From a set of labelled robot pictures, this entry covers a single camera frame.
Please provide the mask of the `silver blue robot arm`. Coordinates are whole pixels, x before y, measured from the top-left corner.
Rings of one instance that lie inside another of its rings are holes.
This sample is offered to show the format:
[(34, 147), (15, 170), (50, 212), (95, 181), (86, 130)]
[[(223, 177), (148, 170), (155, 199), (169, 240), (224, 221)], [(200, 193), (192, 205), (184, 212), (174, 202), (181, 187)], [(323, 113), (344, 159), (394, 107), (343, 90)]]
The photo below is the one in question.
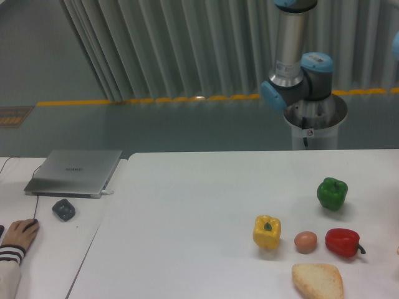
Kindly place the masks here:
[(398, 1), (275, 1), (274, 62), (261, 95), (275, 110), (333, 89), (389, 91), (398, 83)]

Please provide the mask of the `person's hand on mouse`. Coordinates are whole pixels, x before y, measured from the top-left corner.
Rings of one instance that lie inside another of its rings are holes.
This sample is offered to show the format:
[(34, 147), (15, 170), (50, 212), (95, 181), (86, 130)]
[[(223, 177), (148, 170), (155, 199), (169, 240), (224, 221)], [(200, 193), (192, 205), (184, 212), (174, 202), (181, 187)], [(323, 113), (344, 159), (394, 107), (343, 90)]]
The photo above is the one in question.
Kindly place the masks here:
[(7, 230), (1, 245), (20, 247), (26, 252), (35, 240), (40, 224), (37, 223), (24, 232), (26, 225), (33, 222), (34, 219), (13, 222)]

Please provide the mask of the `striped white sleeve forearm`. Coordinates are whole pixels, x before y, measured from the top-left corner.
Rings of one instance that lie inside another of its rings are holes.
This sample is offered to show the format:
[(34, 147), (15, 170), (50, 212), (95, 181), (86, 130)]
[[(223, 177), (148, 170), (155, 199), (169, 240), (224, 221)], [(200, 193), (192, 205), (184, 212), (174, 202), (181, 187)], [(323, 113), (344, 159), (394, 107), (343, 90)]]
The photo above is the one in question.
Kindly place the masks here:
[(1, 298), (15, 298), (26, 251), (18, 245), (1, 246)]

